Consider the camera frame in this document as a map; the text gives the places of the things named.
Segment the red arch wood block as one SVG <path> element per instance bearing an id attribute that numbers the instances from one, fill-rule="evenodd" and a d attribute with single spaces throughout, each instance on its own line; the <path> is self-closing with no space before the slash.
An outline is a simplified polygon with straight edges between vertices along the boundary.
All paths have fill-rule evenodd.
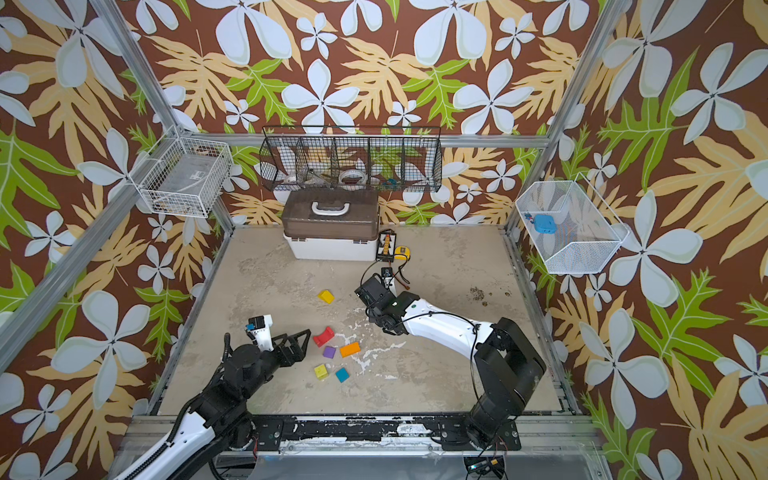
<path id="1" fill-rule="evenodd" d="M 319 334 L 313 336 L 313 342 L 318 348 L 326 345 L 335 336 L 335 331 L 331 327 L 326 327 Z"/>

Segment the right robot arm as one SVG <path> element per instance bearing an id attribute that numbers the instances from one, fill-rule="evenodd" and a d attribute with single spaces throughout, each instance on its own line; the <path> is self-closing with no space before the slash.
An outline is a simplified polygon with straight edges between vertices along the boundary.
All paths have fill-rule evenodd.
<path id="1" fill-rule="evenodd" d="M 465 441 L 483 448 L 521 415 L 546 373 L 543 358 L 513 320 L 495 323 L 441 310 L 420 296 L 394 295 L 385 281 L 371 276 L 356 290 L 368 320 L 389 335 L 426 338 L 466 357 L 474 386 L 483 393 L 465 416 Z"/>

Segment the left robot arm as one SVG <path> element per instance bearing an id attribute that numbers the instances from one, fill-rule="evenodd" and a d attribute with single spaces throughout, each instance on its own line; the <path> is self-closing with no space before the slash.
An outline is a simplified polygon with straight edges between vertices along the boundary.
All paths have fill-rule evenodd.
<path id="1" fill-rule="evenodd" d="M 247 446 L 254 419 L 248 400 L 278 369 L 302 362 L 310 340 L 305 329 L 273 337 L 272 348 L 263 350 L 256 343 L 234 348 L 225 335 L 222 359 L 208 384 L 184 404 L 170 431 L 117 477 L 189 479 L 224 451 Z"/>

